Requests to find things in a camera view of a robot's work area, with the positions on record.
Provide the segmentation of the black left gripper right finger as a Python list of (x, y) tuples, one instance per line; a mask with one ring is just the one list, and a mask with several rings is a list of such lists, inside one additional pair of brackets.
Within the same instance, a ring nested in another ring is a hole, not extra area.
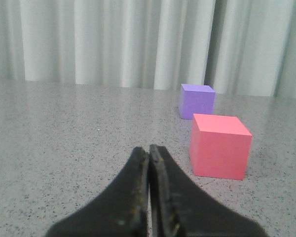
[(265, 237), (266, 231), (199, 188), (164, 146), (149, 148), (152, 233), (155, 237)]

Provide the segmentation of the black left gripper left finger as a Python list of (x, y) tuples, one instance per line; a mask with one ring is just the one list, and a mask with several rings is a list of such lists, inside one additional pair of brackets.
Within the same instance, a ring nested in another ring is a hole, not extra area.
[(135, 147), (108, 187), (85, 207), (54, 224), (46, 236), (147, 236), (148, 163), (145, 150)]

